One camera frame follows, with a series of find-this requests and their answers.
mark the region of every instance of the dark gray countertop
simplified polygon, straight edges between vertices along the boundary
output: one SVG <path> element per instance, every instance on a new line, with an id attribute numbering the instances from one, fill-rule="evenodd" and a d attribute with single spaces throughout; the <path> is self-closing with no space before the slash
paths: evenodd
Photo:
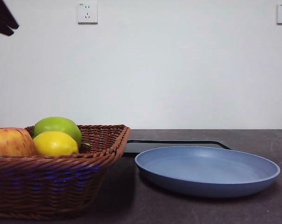
<path id="1" fill-rule="evenodd" d="M 38 223 L 282 224 L 282 130 L 132 130 L 130 139 L 219 141 L 233 150 L 272 160 L 281 173 L 274 184 L 258 194 L 208 199 L 159 188 L 140 176 L 133 157 L 122 157 L 112 166 L 86 214 Z M 36 221 L 0 219 L 0 224 L 12 223 Z"/>

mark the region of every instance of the plate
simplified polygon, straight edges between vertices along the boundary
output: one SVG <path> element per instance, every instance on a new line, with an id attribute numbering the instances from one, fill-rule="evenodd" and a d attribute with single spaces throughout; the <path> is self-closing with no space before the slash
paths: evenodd
<path id="1" fill-rule="evenodd" d="M 196 146 L 160 147 L 138 154 L 141 174 L 162 188 L 213 198 L 255 194 L 280 173 L 274 162 L 229 149 Z"/>

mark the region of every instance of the lemon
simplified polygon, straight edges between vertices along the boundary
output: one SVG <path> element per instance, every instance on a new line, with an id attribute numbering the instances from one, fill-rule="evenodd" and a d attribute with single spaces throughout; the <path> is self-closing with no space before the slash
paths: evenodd
<path id="1" fill-rule="evenodd" d="M 68 134 L 60 131 L 47 131 L 33 138 L 37 154 L 59 156 L 79 153 L 77 142 Z"/>

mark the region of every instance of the basket rim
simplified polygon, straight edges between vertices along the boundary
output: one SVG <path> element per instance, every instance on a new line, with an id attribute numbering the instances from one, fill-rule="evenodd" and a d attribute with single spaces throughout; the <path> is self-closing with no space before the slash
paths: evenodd
<path id="1" fill-rule="evenodd" d="M 127 127 L 126 125 L 77 125 L 79 128 L 80 127 L 103 127 L 103 128 L 112 128 L 112 127 L 122 127 L 123 130 L 121 131 L 121 134 L 117 138 L 121 138 L 119 141 L 119 144 L 117 145 L 117 141 L 114 142 L 112 147 L 115 147 L 118 149 L 122 142 L 124 140 L 128 139 L 129 133 L 131 129 Z M 102 157 L 102 153 L 104 152 L 105 154 L 114 154 L 114 152 L 106 152 L 107 149 L 103 149 L 102 151 L 95 152 L 95 153 L 78 153 L 78 154 L 68 154 L 68 155 L 59 155 L 59 156 L 40 156 L 40 155 L 23 155 L 23 156 L 8 156 L 8 155 L 0 155 L 0 159 L 5 159 L 5 160 L 54 160 L 54 159 L 73 159 L 73 160 L 90 160 L 91 158 L 99 158 Z"/>

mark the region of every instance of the fruit basket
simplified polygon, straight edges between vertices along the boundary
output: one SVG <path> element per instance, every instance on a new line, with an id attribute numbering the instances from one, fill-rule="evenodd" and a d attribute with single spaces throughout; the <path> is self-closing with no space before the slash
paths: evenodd
<path id="1" fill-rule="evenodd" d="M 0 218 L 65 219 L 92 204 L 110 166 L 122 155 L 125 125 L 78 125 L 79 154 L 0 156 Z M 25 129 L 31 133 L 32 126 Z"/>

